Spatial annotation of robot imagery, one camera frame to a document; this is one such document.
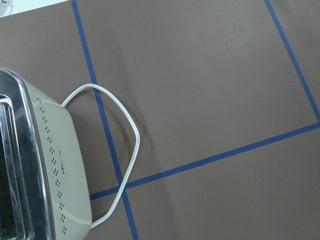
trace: tiled floor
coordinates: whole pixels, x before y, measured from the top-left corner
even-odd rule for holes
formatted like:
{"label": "tiled floor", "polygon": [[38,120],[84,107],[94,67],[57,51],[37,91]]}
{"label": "tiled floor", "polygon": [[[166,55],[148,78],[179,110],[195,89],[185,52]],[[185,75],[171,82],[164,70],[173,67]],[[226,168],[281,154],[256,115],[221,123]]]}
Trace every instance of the tiled floor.
{"label": "tiled floor", "polygon": [[[319,239],[319,9],[73,0],[2,18],[0,65],[58,102],[98,82],[140,130],[123,202],[86,239]],[[68,106],[94,219],[134,144],[120,111],[96,97]]]}

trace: perforated vent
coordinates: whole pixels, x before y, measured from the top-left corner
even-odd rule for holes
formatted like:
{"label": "perforated vent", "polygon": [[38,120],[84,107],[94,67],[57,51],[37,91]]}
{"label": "perforated vent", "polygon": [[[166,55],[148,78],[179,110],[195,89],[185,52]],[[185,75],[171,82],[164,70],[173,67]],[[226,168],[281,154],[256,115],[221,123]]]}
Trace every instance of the perforated vent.
{"label": "perforated vent", "polygon": [[57,158],[59,159],[58,156],[56,156],[57,153],[59,153],[59,156],[61,158],[61,152],[60,150],[55,150],[55,147],[53,146],[53,138],[51,136],[51,131],[50,131],[50,127],[49,127],[49,121],[46,117],[46,110],[43,106],[43,101],[40,99],[40,97],[37,97],[36,98],[37,102],[40,104],[39,106],[39,110],[41,112],[41,116],[40,118],[42,119],[42,122],[43,122],[43,129],[46,133],[46,136],[45,136],[45,139],[48,143],[48,146],[47,149],[43,149],[44,151],[48,151],[48,153],[52,156],[51,158],[51,164],[52,164],[52,169],[53,169],[53,176],[56,177],[56,180],[54,181],[54,186],[56,187],[56,192],[57,192],[57,197],[58,199],[60,200],[60,203],[59,203],[59,210],[61,211],[61,217],[60,217],[60,221],[61,221],[61,229],[57,231],[61,231],[62,234],[66,235],[67,234],[67,227],[66,227],[66,224],[65,224],[65,221],[66,221],[66,216],[63,214],[63,210],[64,210],[64,194],[63,194],[63,191],[61,189],[61,182],[60,182],[60,179],[59,179],[59,174],[64,174],[64,168],[63,168],[63,164],[61,164],[61,168],[59,166],[59,164],[57,163]]}

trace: white cable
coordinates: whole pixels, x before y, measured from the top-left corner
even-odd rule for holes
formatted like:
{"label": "white cable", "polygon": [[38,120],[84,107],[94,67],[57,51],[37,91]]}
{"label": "white cable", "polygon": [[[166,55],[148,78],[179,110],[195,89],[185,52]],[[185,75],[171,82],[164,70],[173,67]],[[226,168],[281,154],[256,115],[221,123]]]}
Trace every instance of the white cable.
{"label": "white cable", "polygon": [[124,174],[124,177],[123,177],[123,180],[122,180],[122,183],[119,187],[119,190],[118,190],[118,193],[116,194],[115,196],[115,199],[109,209],[109,211],[106,213],[106,215],[104,215],[103,217],[101,217],[100,219],[94,221],[92,224],[91,224],[91,227],[90,229],[94,228],[95,226],[101,224],[102,222],[104,222],[105,220],[107,220],[110,215],[113,213],[113,211],[115,210],[120,198],[121,198],[121,195],[125,189],[125,186],[126,186],[126,183],[128,181],[128,178],[129,178],[129,175],[131,173],[131,170],[132,170],[132,167],[134,166],[134,163],[135,163],[135,160],[136,160],[136,157],[137,157],[137,154],[138,154],[138,150],[139,150],[139,146],[140,146],[140,135],[139,135],[139,131],[138,131],[138,128],[135,124],[135,122],[133,121],[132,117],[129,115],[128,111],[126,110],[126,108],[122,105],[122,103],[111,93],[109,92],[108,90],[106,90],[105,88],[99,86],[99,85],[96,85],[96,84],[92,84],[92,83],[88,83],[88,84],[84,84],[80,87],[78,87],[76,90],[73,91],[73,93],[71,93],[64,101],[63,103],[60,105],[61,107],[65,107],[71,99],[74,98],[75,95],[77,95],[79,92],[81,92],[82,90],[86,89],[86,88],[94,88],[94,89],[97,89],[101,92],[103,92],[104,94],[108,95],[114,102],[115,104],[121,109],[121,111],[123,112],[123,114],[125,115],[126,119],[128,119],[132,129],[133,129],[133,132],[135,134],[135,146],[134,146],[134,149],[133,149],[133,154],[132,154],[132,157],[131,157],[131,160],[130,160],[130,163],[129,163],[129,166]]}

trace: blue line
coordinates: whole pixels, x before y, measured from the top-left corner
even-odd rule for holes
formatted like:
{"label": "blue line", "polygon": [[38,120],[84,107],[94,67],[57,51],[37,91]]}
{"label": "blue line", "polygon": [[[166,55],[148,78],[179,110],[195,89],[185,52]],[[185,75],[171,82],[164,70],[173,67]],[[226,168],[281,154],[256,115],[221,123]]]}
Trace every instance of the blue line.
{"label": "blue line", "polygon": [[269,0],[264,0],[264,3],[265,3],[266,7],[269,10],[269,13],[270,13],[270,15],[271,15],[271,17],[272,17],[272,19],[274,21],[274,24],[275,24],[276,28],[278,29],[278,32],[279,32],[279,34],[280,34],[280,36],[282,38],[283,44],[284,44],[284,46],[285,46],[285,48],[286,48],[286,50],[287,50],[287,52],[288,52],[288,54],[290,56],[292,64],[293,64],[293,66],[294,66],[294,68],[296,70],[296,73],[298,74],[298,76],[300,78],[300,81],[302,83],[304,91],[305,91],[305,93],[306,93],[306,95],[307,95],[307,97],[309,99],[309,102],[310,102],[310,104],[312,106],[314,114],[315,114],[318,122],[320,123],[320,112],[319,112],[319,109],[318,109],[318,107],[316,105],[316,102],[315,102],[315,100],[314,100],[314,98],[313,98],[313,96],[311,94],[311,91],[309,89],[309,86],[307,84],[305,76],[304,76],[304,74],[303,74],[303,72],[302,72],[302,70],[301,70],[301,68],[300,68],[300,66],[298,64],[298,61],[297,61],[297,59],[296,59],[296,57],[294,55],[294,52],[292,51],[292,48],[290,47],[290,44],[289,44],[289,41],[288,41],[288,39],[287,39],[287,37],[285,35],[285,32],[283,31],[283,29],[282,29],[282,27],[280,25],[280,22],[279,22],[279,20],[278,20],[278,18],[276,16],[276,13],[275,13],[273,7],[271,6],[270,1]]}
{"label": "blue line", "polygon": [[[186,165],[182,165],[182,166],[179,166],[179,167],[167,170],[167,171],[163,171],[163,172],[151,175],[151,176],[147,176],[147,177],[129,182],[126,184],[125,189],[132,189],[134,187],[137,187],[137,186],[140,186],[143,184],[147,184],[147,183],[153,182],[155,180],[163,179],[163,178],[166,178],[171,175],[175,175],[175,174],[178,174],[178,173],[190,170],[190,169],[194,169],[194,168],[197,168],[197,167],[209,164],[209,163],[216,162],[218,160],[222,160],[222,159],[234,156],[234,155],[242,154],[242,153],[251,151],[253,149],[257,149],[257,148],[260,148],[260,147],[263,147],[263,146],[266,146],[269,144],[273,144],[273,143],[276,143],[276,142],[279,142],[279,141],[282,141],[282,140],[285,140],[285,139],[288,139],[288,138],[291,138],[291,137],[294,137],[294,136],[297,136],[300,134],[304,134],[306,132],[309,132],[309,131],[312,131],[312,130],[315,130],[318,128],[320,128],[320,123],[315,123],[315,124],[305,126],[305,127],[293,130],[293,131],[289,131],[289,132],[286,132],[286,133],[283,133],[283,134],[280,134],[280,135],[277,135],[274,137],[270,137],[270,138],[267,138],[262,141],[258,141],[258,142],[255,142],[255,143],[252,143],[249,145],[245,145],[245,146],[242,146],[242,147],[230,150],[230,151],[220,153],[218,155],[214,155],[214,156],[211,156],[211,157],[199,160],[199,161],[191,162]],[[94,199],[101,198],[101,197],[116,193],[117,188],[118,187],[114,187],[114,188],[111,188],[108,190],[104,190],[104,191],[95,193]]]}
{"label": "blue line", "polygon": [[[93,84],[98,84],[98,81],[97,81],[97,78],[96,78],[96,74],[95,74],[95,70],[94,70],[94,65],[92,63],[92,59],[91,59],[91,56],[90,56],[90,51],[89,51],[89,47],[88,47],[88,43],[87,43],[84,27],[82,25],[82,21],[81,21],[80,12],[79,12],[79,9],[78,9],[77,1],[76,0],[71,0],[71,4],[72,4],[73,12],[74,12],[74,16],[75,16],[75,21],[76,21],[76,24],[77,24],[78,32],[79,32],[79,35],[80,35],[81,44],[82,44],[82,48],[83,48],[83,52],[84,52],[84,56],[85,56],[85,60],[86,60],[86,65],[88,67],[88,71],[89,71],[91,82]],[[107,139],[107,143],[108,143],[108,147],[109,147],[109,150],[110,150],[110,154],[111,154],[111,158],[112,158],[112,162],[113,162],[116,178],[117,178],[118,184],[120,185],[122,180],[123,180],[123,176],[122,176],[122,173],[121,173],[121,168],[120,168],[118,156],[117,156],[117,153],[116,153],[114,141],[113,141],[112,136],[111,136],[111,131],[110,131],[110,127],[109,127],[109,124],[108,124],[105,108],[104,108],[104,105],[103,105],[103,102],[102,102],[102,98],[101,98],[100,92],[95,89],[94,90],[94,94],[95,94],[96,102],[97,102],[97,105],[98,105],[98,109],[99,109],[99,113],[100,113],[103,129],[104,129],[104,133],[105,133],[105,136],[106,136],[106,139]],[[123,191],[122,200],[123,200],[123,204],[124,204],[126,216],[127,216],[128,222],[129,222],[129,226],[130,226],[130,230],[131,230],[131,234],[132,234],[133,240],[139,240],[138,231],[137,231],[137,228],[136,228],[135,220],[134,220],[134,217],[133,217],[133,214],[132,214],[132,209],[131,209],[129,198],[128,198],[128,195],[127,195],[126,191]]]}

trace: white cord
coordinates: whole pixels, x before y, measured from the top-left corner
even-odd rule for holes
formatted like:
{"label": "white cord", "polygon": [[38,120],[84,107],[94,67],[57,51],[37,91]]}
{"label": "white cord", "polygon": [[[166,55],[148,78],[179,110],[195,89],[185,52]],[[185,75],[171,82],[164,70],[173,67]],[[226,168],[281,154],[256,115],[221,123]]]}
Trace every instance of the white cord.
{"label": "white cord", "polygon": [[74,98],[75,95],[77,95],[79,92],[81,92],[82,90],[86,89],[86,88],[94,88],[94,89],[97,89],[101,92],[103,92],[104,94],[108,95],[114,102],[115,104],[121,109],[121,111],[123,112],[123,114],[125,115],[126,119],[128,119],[132,129],[133,129],[133,132],[135,134],[135,146],[134,146],[134,149],[133,149],[133,154],[132,154],[132,157],[131,157],[131,160],[130,160],[130,163],[129,163],[129,166],[124,174],[124,177],[123,177],[123,180],[122,180],[122,183],[119,187],[119,190],[118,190],[118,193],[116,194],[115,196],[115,199],[109,209],[109,211],[106,213],[106,215],[104,215],[103,217],[101,217],[100,219],[94,221],[92,224],[91,224],[91,227],[90,229],[94,228],[95,226],[101,224],[102,222],[104,222],[105,220],[107,220],[110,215],[113,213],[113,211],[115,210],[120,198],[121,198],[121,195],[125,189],[125,186],[126,186],[126,183],[128,181],[128,178],[129,178],[129,175],[131,173],[131,170],[132,170],[132,167],[134,166],[134,163],[135,163],[135,160],[136,160],[136,157],[137,157],[137,154],[138,154],[138,150],[139,150],[139,146],[140,146],[140,135],[139,135],[139,131],[138,131],[138,128],[135,124],[135,122],[133,121],[132,117],[129,115],[128,111],[126,110],[126,108],[122,105],[122,103],[111,93],[109,92],[108,90],[106,90],[105,88],[99,86],[99,85],[96,85],[96,84],[92,84],[92,83],[88,83],[88,84],[84,84],[80,87],[78,87],[75,91],[73,91],[73,93],[71,93],[64,101],[63,103],[60,105],[61,107],[65,107],[71,99]]}

